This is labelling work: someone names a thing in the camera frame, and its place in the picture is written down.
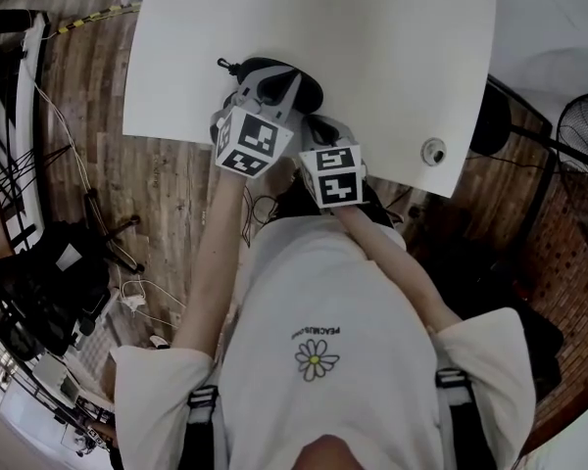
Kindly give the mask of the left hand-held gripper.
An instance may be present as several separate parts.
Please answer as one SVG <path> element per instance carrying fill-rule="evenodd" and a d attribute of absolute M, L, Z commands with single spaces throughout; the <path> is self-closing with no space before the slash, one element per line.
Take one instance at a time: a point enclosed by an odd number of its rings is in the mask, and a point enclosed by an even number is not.
<path fill-rule="evenodd" d="M 273 166 L 293 137 L 286 127 L 302 81 L 293 67 L 250 72 L 210 120 L 216 165 L 247 178 Z"/>

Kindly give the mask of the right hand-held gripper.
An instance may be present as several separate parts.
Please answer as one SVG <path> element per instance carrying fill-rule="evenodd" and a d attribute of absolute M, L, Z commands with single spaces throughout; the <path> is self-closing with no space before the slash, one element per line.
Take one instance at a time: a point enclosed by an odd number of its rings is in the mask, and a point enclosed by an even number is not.
<path fill-rule="evenodd" d="M 324 144 L 323 140 L 336 141 Z M 307 188 L 320 209 L 364 201 L 361 147 L 344 123 L 319 115 L 303 117 L 299 161 Z"/>

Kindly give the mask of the black metal frame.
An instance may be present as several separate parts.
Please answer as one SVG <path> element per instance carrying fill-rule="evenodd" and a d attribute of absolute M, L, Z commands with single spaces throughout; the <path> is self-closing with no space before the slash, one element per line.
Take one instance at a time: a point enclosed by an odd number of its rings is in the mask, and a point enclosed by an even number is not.
<path fill-rule="evenodd" d="M 516 103 L 521 105 L 526 111 L 528 111 L 534 118 L 536 118 L 540 122 L 540 130 L 535 136 L 525 135 L 527 129 L 523 129 L 521 131 L 523 136 L 526 136 L 527 138 L 532 139 L 534 142 L 537 143 L 548 142 L 551 139 L 553 125 L 542 114 L 540 114 L 537 109 L 535 109 L 520 94 L 514 92 L 509 86 L 507 86 L 505 83 L 503 83 L 501 80 L 499 80 L 492 74 L 488 75 L 487 82 L 489 85 L 497 88 L 506 96 L 508 96 Z M 531 232 L 531 229 L 538 218 L 539 212 L 547 195 L 557 163 L 557 157 L 551 150 L 548 150 L 547 154 L 548 159 L 546 160 L 545 169 L 542 171 L 542 175 L 535 189 L 535 193 L 530 203 L 530 206 L 527 210 L 527 213 L 525 214 L 525 217 L 522 223 L 520 224 L 517 234 L 510 243 L 511 250 L 519 250 L 527 240 Z"/>

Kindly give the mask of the black office chair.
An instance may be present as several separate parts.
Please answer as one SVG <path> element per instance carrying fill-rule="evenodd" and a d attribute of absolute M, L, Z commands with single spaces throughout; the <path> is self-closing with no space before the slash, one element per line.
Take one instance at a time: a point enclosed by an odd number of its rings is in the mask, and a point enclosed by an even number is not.
<path fill-rule="evenodd" d="M 133 274 L 130 265 L 109 248 L 121 232 L 140 223 L 129 221 L 107 233 L 88 221 L 95 218 L 97 192 L 84 195 L 86 218 L 75 223 L 52 222 L 30 249 L 0 258 L 0 340 L 9 353 L 29 361 L 47 351 L 64 355 L 80 337 L 92 334 L 97 318 L 111 300 L 109 264 Z M 67 244 L 82 255 L 66 271 L 56 260 Z"/>

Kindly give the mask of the white paper tag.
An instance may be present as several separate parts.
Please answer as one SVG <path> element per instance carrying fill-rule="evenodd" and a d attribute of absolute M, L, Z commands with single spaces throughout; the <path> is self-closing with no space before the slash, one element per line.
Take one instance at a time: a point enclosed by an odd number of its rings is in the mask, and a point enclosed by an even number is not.
<path fill-rule="evenodd" d="M 66 271 L 80 259 L 82 259 L 81 253 L 72 244 L 67 244 L 56 260 L 56 265 L 61 271 Z"/>

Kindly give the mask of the person's left forearm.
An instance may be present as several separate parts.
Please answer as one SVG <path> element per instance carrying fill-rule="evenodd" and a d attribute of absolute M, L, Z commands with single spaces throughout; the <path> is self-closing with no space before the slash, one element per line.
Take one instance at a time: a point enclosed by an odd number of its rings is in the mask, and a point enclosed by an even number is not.
<path fill-rule="evenodd" d="M 193 263 L 187 306 L 172 346 L 216 355 L 238 270 L 246 179 L 220 172 Z"/>

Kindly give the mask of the black stair railing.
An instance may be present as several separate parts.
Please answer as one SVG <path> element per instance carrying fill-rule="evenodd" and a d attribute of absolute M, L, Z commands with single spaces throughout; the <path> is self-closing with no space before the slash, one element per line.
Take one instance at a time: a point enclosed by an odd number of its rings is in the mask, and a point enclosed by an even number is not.
<path fill-rule="evenodd" d="M 0 10 L 0 214 L 29 247 L 49 216 L 37 91 L 50 23 L 46 13 Z"/>

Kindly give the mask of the black floor fan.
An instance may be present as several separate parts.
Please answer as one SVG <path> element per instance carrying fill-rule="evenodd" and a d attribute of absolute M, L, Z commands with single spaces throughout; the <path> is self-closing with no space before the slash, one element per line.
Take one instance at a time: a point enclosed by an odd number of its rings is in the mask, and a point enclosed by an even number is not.
<path fill-rule="evenodd" d="M 511 134 L 535 136 L 540 122 L 497 88 L 486 84 L 470 150 L 492 158 L 507 144 Z M 558 173 L 570 207 L 588 247 L 588 93 L 569 101 L 551 139 L 538 143 L 558 159 Z"/>

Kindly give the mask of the white flower print t-shirt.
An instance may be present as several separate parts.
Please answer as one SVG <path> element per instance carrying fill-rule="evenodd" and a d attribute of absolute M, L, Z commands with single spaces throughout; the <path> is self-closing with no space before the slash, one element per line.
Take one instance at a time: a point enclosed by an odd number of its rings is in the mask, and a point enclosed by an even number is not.
<path fill-rule="evenodd" d="M 339 221 L 285 218 L 256 237 L 221 360 L 117 352 L 123 470 L 291 470 L 342 439 L 364 470 L 511 470 L 535 391 L 518 314 L 434 332 Z"/>

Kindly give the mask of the black glasses case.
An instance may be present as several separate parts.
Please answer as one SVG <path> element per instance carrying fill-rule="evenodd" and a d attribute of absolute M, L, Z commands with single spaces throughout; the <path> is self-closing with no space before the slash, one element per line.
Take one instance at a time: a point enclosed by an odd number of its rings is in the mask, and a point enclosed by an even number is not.
<path fill-rule="evenodd" d="M 217 64 L 219 67 L 226 69 L 231 76 L 236 78 L 238 86 L 241 86 L 247 77 L 255 71 L 272 67 L 293 68 L 292 65 L 266 57 L 251 57 L 242 63 L 237 64 L 230 63 L 225 58 L 218 58 Z M 295 73 L 301 74 L 302 79 L 293 103 L 293 108 L 303 115 L 311 114 L 321 107 L 323 102 L 323 90 L 319 83 L 304 71 L 295 69 L 292 74 Z M 259 88 L 261 100 L 266 100 L 271 105 L 275 105 L 276 102 L 280 100 L 278 97 L 279 90 L 284 90 L 287 87 L 287 79 L 288 76 L 285 76 L 283 79 L 266 81 L 265 86 Z"/>

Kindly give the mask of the yellow black striped floor strip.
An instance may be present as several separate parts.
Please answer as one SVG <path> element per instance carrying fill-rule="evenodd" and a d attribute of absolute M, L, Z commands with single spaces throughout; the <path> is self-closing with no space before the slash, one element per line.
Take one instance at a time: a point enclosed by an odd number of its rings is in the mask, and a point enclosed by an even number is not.
<path fill-rule="evenodd" d="M 54 32 L 54 35 L 61 35 L 68 33 L 69 31 L 82 27 L 86 24 L 97 23 L 100 21 L 104 21 L 107 19 L 111 19 L 117 16 L 123 16 L 126 14 L 133 14 L 138 13 L 141 9 L 141 2 L 140 1 L 132 1 L 127 4 L 122 5 L 114 5 L 107 9 L 104 9 L 99 12 L 92 13 L 88 16 L 83 18 L 77 19 L 71 23 L 65 24 L 61 27 L 58 27 L 57 30 Z"/>

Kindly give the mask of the person's right forearm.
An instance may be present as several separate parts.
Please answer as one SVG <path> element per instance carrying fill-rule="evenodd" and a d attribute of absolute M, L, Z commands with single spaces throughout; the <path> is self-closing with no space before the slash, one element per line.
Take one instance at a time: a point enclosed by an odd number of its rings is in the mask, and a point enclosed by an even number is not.
<path fill-rule="evenodd" d="M 412 304 L 422 324 L 441 332 L 461 322 L 422 266 L 357 207 L 332 210 L 345 230 Z"/>

